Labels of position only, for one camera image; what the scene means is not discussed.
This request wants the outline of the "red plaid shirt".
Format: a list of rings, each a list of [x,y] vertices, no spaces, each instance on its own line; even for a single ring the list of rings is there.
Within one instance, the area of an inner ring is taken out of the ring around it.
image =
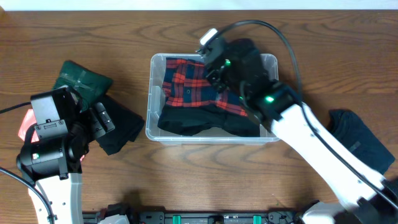
[[[166,58],[162,84],[165,104],[178,108],[215,106],[232,114],[246,116],[239,97],[229,90],[218,93],[206,79],[204,63],[184,58]]]

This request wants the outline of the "dark navy garment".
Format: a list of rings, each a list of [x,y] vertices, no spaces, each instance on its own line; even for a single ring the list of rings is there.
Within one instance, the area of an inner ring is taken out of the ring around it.
[[[330,110],[329,132],[361,162],[384,174],[395,157],[351,110]]]

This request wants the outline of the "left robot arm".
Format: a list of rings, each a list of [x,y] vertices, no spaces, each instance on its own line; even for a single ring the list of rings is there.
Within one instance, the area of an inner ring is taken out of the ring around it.
[[[115,128],[102,103],[86,111],[69,87],[33,95],[31,125],[16,163],[39,223],[83,223],[81,158],[90,142]]]

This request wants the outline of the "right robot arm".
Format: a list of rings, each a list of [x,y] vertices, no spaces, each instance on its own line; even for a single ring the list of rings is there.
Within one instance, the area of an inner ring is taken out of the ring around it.
[[[304,211],[302,223],[397,223],[397,184],[349,152],[291,87],[271,80],[252,40],[201,44],[211,85],[238,94],[249,117],[294,148],[337,196]]]

